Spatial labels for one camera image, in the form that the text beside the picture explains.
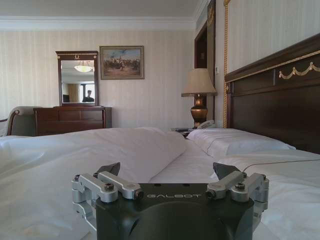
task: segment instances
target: silver metal part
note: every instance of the silver metal part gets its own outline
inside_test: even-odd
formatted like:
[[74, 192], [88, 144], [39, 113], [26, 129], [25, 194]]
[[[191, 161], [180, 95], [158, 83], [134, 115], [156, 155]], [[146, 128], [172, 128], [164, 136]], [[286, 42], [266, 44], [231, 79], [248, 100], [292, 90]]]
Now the silver metal part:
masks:
[[245, 203], [252, 199], [253, 206], [253, 231], [261, 221], [262, 213], [268, 209], [269, 180], [266, 175], [254, 173], [247, 176], [246, 173], [234, 171], [218, 182], [207, 185], [206, 195], [210, 199], [223, 199], [230, 190], [234, 201]]
[[255, 230], [261, 221], [263, 211], [268, 209], [269, 179], [264, 174], [254, 173], [245, 178], [242, 185], [244, 187], [235, 185], [230, 189], [231, 198], [241, 203], [247, 202], [249, 198], [254, 201], [253, 230]]
[[111, 203], [118, 199], [118, 191], [124, 198], [132, 200], [140, 198], [143, 194], [139, 184], [125, 181], [107, 171], [99, 173], [98, 179], [87, 173], [76, 175], [71, 183], [73, 209], [81, 214], [93, 234], [97, 234], [93, 208], [96, 208], [98, 197], [104, 203]]
[[240, 171], [234, 171], [218, 182], [209, 183], [207, 185], [207, 196], [213, 200], [223, 199], [226, 197], [227, 190], [243, 180], [243, 173]]
[[138, 183], [126, 181], [108, 171], [98, 174], [98, 179], [104, 183], [114, 184], [114, 187], [122, 193], [125, 199], [138, 199], [142, 194], [142, 189]]

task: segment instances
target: dresser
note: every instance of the dresser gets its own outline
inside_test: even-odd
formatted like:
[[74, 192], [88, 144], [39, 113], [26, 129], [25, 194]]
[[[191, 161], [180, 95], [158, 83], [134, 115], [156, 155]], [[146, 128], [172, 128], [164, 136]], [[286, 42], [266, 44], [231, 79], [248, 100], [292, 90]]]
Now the dresser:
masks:
[[57, 106], [34, 108], [36, 136], [112, 128], [111, 107]]

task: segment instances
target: picture frame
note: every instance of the picture frame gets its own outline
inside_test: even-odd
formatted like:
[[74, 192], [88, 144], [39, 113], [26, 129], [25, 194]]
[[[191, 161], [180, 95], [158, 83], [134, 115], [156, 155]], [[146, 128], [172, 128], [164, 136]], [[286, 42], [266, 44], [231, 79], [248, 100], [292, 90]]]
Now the picture frame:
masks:
[[100, 46], [101, 80], [145, 79], [144, 46]]

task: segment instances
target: wooden headboard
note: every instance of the wooden headboard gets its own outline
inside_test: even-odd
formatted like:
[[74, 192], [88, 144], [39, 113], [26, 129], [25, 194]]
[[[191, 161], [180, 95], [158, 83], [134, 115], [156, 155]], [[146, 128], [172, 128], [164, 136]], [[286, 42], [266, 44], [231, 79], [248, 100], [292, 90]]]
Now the wooden headboard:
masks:
[[228, 128], [320, 153], [320, 34], [235, 70], [225, 81]]

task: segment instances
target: lamp base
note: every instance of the lamp base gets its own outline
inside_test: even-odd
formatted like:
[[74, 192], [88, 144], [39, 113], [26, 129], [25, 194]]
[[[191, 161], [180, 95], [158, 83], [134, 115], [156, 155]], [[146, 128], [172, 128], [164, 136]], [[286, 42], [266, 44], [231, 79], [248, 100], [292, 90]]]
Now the lamp base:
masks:
[[207, 120], [208, 109], [204, 106], [204, 95], [198, 94], [195, 97], [195, 105], [191, 108], [191, 115], [194, 119], [194, 127]]

